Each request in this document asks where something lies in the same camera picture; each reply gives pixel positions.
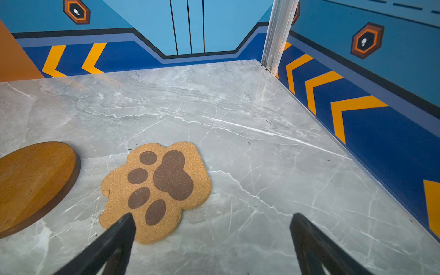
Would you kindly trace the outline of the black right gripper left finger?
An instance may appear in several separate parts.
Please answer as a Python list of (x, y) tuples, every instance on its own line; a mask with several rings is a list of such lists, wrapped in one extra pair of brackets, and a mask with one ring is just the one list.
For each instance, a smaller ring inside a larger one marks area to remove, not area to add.
[(125, 214), (99, 238), (56, 272), (57, 275), (124, 275), (129, 263), (136, 226)]

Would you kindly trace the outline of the aluminium corner post right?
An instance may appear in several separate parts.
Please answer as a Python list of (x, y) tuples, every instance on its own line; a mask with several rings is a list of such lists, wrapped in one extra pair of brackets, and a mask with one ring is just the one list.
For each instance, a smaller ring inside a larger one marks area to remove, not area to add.
[(261, 63), (274, 76), (283, 55), (299, 0), (275, 0)]

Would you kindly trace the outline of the round brown wooden coaster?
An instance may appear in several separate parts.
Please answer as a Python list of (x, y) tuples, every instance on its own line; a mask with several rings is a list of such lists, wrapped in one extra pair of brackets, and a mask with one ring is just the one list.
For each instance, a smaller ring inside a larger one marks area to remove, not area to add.
[(32, 144), (1, 158), (1, 238), (48, 214), (78, 179), (81, 160), (63, 142)]

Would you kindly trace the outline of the cork paw print coaster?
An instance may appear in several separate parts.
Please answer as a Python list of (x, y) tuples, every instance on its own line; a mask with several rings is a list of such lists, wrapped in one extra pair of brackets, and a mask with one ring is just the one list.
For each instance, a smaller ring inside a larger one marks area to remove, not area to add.
[(149, 143), (133, 150), (124, 165), (109, 173), (101, 191), (108, 198), (99, 218), (101, 226), (108, 229), (130, 213), (135, 241), (148, 245), (171, 235), (183, 211), (205, 203), (212, 182), (194, 144)]

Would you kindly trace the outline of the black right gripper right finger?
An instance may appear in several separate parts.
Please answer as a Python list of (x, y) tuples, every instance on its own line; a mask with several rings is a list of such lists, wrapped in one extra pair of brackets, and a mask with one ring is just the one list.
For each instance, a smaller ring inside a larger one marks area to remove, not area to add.
[(302, 274), (371, 274), (301, 213), (293, 215), (289, 228)]

